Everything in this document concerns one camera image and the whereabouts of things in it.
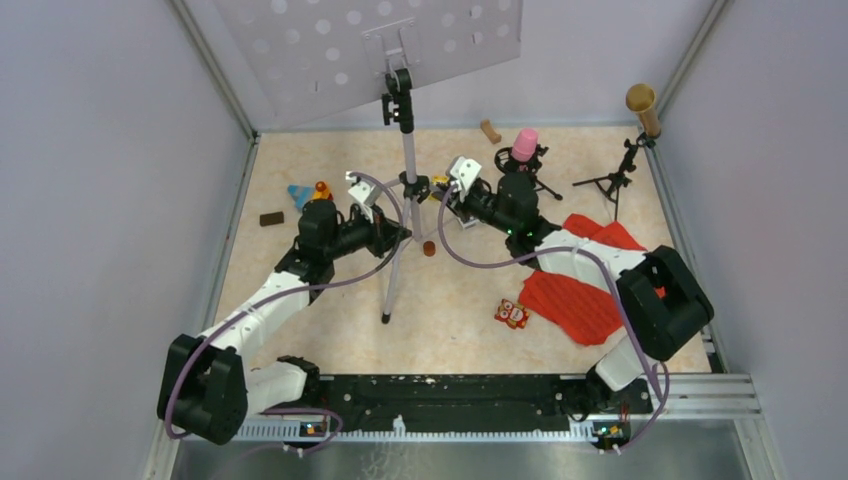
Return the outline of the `red sheet music page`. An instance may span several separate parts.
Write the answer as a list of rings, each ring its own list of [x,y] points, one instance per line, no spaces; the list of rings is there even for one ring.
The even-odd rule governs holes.
[[[572,214],[563,223],[565,230],[589,239],[603,226],[581,214]],[[569,277],[533,273],[524,281],[519,303],[559,326],[582,346],[601,345],[622,327],[609,293]]]
[[[610,247],[625,250],[646,250],[646,248],[639,244],[619,222],[613,222],[601,227],[592,235],[591,239]]]

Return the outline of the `lilac music stand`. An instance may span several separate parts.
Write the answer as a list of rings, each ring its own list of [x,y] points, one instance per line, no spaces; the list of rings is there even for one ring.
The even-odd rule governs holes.
[[[404,206],[422,238],[414,90],[519,57],[520,1],[216,1],[283,131],[374,101],[401,132]]]

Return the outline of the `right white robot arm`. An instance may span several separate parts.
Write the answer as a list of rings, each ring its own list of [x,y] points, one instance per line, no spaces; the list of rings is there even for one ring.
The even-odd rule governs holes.
[[[507,174],[497,186],[466,175],[452,178],[440,208],[504,233],[514,262],[611,295],[626,336],[586,375],[587,400],[600,412],[614,411],[626,400],[627,386],[673,357],[715,316],[677,250],[615,248],[571,233],[540,213],[524,174]]]

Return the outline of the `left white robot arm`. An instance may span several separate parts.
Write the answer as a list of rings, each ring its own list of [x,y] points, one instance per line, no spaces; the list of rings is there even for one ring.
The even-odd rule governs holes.
[[[366,250],[387,265],[410,235],[380,208],[354,205],[344,216],[331,200],[308,202],[291,248],[261,287],[218,326],[170,344],[157,404],[166,434],[223,445],[247,417],[272,407],[314,410],[321,397],[314,365],[284,357],[251,369],[252,359],[291,317],[338,287],[336,260]]]

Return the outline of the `brown wooden cylinder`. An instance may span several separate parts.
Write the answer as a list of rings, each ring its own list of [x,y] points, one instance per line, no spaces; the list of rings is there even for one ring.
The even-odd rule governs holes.
[[[425,241],[422,250],[425,256],[432,257],[436,253],[436,245],[433,241]]]

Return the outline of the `pink microphone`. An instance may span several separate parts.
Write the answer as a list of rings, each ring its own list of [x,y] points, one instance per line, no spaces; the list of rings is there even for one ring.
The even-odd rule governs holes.
[[[539,133],[535,129],[521,129],[510,149],[510,157],[520,163],[529,162],[536,154],[538,139]]]

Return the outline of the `tan wooden block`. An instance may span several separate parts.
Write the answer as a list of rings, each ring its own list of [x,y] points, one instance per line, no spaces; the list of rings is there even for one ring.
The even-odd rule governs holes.
[[[480,130],[491,144],[496,145],[502,141],[502,135],[494,128],[489,119],[483,119],[479,126]]]

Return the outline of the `blue yellow toy vehicle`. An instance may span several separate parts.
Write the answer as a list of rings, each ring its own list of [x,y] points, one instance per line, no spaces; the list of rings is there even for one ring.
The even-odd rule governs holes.
[[[294,202],[297,211],[302,211],[304,206],[312,200],[332,200],[333,193],[329,185],[324,181],[318,181],[313,186],[288,185],[287,193]]]

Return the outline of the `dark brown wooden block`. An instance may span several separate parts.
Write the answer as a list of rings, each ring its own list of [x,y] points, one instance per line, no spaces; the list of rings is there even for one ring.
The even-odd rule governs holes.
[[[270,227],[285,223],[285,213],[282,211],[261,214],[259,216],[260,227]]]

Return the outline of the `red owl toy block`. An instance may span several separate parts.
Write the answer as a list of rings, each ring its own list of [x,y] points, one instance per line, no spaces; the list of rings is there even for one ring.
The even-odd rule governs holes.
[[[524,329],[530,318],[529,310],[520,303],[502,299],[494,314],[494,319],[510,329]]]

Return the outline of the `black tall microphone tripod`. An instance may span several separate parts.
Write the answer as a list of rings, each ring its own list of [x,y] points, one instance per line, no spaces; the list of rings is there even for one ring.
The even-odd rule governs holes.
[[[614,172],[608,173],[605,176],[574,182],[572,186],[580,187],[590,184],[594,185],[601,192],[603,197],[613,204],[613,220],[618,221],[620,190],[628,187],[632,183],[632,180],[628,177],[628,175],[637,169],[635,157],[641,150],[652,150],[656,145],[656,140],[656,137],[650,137],[646,132],[640,133],[634,141],[625,139],[623,142],[625,153],[618,165],[618,168]]]

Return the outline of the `gold microphone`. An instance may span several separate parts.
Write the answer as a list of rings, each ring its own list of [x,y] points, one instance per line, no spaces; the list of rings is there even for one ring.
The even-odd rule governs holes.
[[[662,133],[656,101],[655,90],[646,83],[631,86],[625,96],[626,107],[637,117],[649,138],[658,138]]]

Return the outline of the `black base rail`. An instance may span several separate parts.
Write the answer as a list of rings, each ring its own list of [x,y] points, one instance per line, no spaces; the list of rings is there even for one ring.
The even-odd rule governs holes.
[[[582,375],[335,375],[310,380],[292,408],[332,411],[346,433],[565,432],[580,420],[650,414],[646,381],[607,393]]]

